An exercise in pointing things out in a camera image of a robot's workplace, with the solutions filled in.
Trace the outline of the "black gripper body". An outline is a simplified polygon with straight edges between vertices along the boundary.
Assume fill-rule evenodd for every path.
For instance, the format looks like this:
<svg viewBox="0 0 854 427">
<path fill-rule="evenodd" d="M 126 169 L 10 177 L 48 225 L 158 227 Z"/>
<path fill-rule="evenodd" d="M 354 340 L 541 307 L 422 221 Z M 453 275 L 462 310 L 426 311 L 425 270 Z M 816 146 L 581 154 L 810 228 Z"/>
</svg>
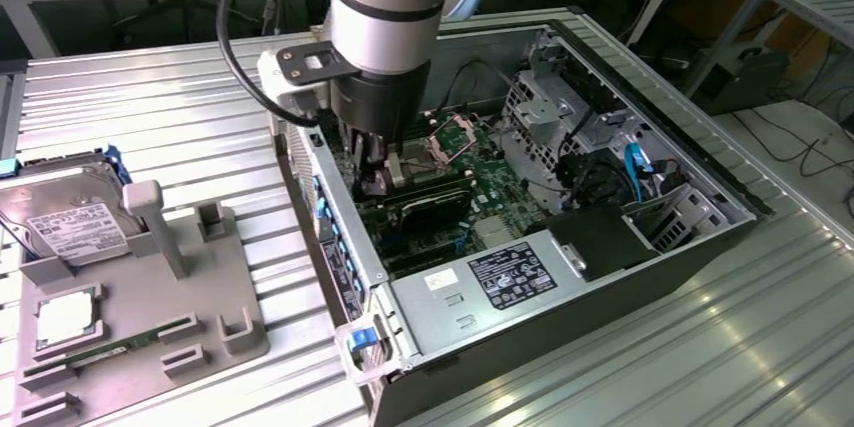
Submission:
<svg viewBox="0 0 854 427">
<path fill-rule="evenodd" d="M 339 119 L 361 132 L 387 141 L 402 138 L 423 100 L 431 62 L 403 74 L 361 72 L 331 81 L 331 108 Z"/>
</svg>

